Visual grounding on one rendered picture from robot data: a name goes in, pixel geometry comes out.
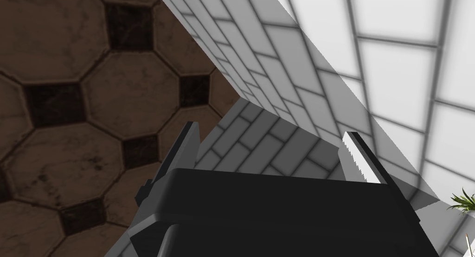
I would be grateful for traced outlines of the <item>green potted plant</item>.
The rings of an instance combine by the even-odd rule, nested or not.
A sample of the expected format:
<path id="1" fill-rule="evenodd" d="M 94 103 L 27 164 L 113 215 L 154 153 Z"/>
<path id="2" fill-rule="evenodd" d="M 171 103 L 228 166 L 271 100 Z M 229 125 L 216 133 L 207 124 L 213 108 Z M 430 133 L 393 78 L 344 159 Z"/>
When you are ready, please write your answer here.
<path id="1" fill-rule="evenodd" d="M 475 194 L 468 195 L 462 188 L 462 195 L 452 194 L 451 200 L 455 202 L 454 205 L 450 206 L 451 210 L 459 210 L 461 213 L 475 213 Z"/>

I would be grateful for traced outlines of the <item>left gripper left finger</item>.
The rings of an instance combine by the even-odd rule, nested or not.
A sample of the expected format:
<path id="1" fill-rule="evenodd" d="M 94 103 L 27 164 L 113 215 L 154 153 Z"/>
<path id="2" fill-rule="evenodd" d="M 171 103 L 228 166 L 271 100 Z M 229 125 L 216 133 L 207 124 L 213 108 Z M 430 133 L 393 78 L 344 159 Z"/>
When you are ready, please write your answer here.
<path id="1" fill-rule="evenodd" d="M 187 122 L 154 176 L 153 182 L 173 169 L 194 168 L 199 147 L 199 123 Z"/>

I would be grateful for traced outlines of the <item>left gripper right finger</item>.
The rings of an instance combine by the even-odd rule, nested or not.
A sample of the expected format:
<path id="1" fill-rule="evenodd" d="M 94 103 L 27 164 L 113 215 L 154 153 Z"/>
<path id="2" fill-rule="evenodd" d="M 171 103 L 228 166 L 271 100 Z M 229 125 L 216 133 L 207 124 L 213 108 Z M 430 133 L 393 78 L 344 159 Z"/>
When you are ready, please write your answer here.
<path id="1" fill-rule="evenodd" d="M 357 132 L 346 131 L 338 150 L 338 157 L 346 181 L 395 184 L 394 178 L 374 155 Z"/>

